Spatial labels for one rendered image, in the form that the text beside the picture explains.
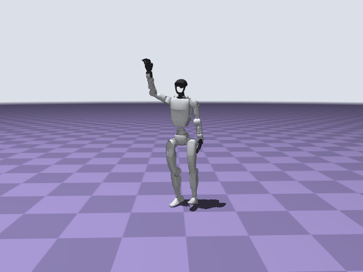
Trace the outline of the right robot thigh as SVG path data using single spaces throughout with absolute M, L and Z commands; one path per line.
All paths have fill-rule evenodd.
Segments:
M 170 171 L 174 173 L 174 176 L 179 176 L 182 170 L 176 166 L 176 146 L 175 138 L 166 143 L 166 159 Z

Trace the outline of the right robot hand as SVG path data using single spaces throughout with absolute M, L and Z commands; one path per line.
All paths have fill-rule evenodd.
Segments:
M 145 69 L 147 70 L 146 74 L 150 74 L 150 77 L 152 78 L 153 77 L 153 74 L 152 74 L 153 63 L 151 63 L 151 61 L 147 58 L 143 59 L 142 61 L 144 62 Z

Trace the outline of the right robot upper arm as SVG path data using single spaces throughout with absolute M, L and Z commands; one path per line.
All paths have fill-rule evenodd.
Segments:
M 169 96 L 165 96 L 161 93 L 157 93 L 157 90 L 154 88 L 152 90 L 149 91 L 149 95 L 150 96 L 154 96 L 155 98 L 157 98 L 158 100 L 161 100 L 162 102 L 164 102 L 166 105 L 170 105 L 170 101 L 171 101 L 171 97 Z

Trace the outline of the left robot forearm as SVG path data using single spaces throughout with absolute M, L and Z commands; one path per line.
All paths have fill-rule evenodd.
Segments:
M 199 139 L 202 139 L 202 142 L 204 141 L 204 137 L 203 137 L 203 133 L 202 133 L 202 124 L 201 124 L 201 120 L 200 120 L 200 126 L 196 127 L 196 133 L 197 133 L 197 137 L 198 137 L 198 141 Z

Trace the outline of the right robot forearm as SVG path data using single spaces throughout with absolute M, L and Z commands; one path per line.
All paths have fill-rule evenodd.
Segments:
M 154 78 L 150 77 L 150 74 L 146 74 L 146 77 L 147 77 L 147 81 L 148 81 L 148 88 L 149 89 L 154 89 L 155 88 L 155 85 L 154 85 Z

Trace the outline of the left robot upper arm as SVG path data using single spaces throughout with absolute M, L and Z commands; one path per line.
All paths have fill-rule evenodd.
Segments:
M 193 108 L 192 111 L 195 118 L 193 120 L 194 125 L 200 125 L 199 102 L 197 100 L 189 99 L 189 104 Z

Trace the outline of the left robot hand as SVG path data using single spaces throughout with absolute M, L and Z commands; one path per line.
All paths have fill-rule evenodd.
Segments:
M 201 148 L 201 145 L 203 144 L 203 142 L 202 142 L 202 139 L 199 139 L 199 141 L 198 141 L 198 148 L 196 149 L 196 152 L 198 153 L 199 152 L 199 150 L 200 150 L 200 148 Z

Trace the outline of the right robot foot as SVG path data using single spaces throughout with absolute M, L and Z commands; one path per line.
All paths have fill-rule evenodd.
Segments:
M 169 205 L 170 205 L 170 207 L 174 207 L 183 201 L 184 201 L 184 197 L 181 195 L 181 197 L 179 199 L 175 198 Z

